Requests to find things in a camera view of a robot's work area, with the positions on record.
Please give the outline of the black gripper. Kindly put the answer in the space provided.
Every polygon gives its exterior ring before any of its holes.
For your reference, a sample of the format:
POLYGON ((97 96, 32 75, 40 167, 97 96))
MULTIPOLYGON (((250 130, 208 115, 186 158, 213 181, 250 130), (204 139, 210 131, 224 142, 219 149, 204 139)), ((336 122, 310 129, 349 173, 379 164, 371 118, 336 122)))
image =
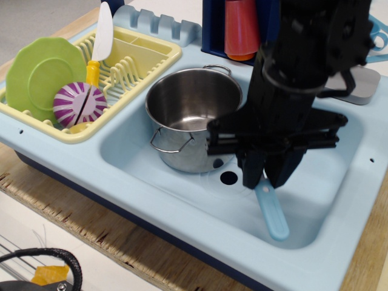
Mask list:
POLYGON ((324 91, 328 77, 324 66, 311 61, 255 61, 246 103, 208 123, 208 153, 234 153, 249 189, 263 169, 274 189, 283 186, 306 150, 335 147, 347 124, 340 113, 313 108, 315 98, 334 93, 324 91))

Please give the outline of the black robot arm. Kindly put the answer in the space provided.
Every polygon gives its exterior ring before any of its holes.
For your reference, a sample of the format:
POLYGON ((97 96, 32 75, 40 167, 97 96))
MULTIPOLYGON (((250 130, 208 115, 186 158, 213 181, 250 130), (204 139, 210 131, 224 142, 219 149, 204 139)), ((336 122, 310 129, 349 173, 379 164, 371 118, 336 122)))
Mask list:
POLYGON ((262 175, 286 183, 310 149, 334 148, 340 114, 315 109, 315 98, 347 97, 351 69, 365 65, 373 47, 370 1, 281 1, 275 42, 255 59, 246 103, 211 121, 208 153, 233 153, 244 186, 262 175))

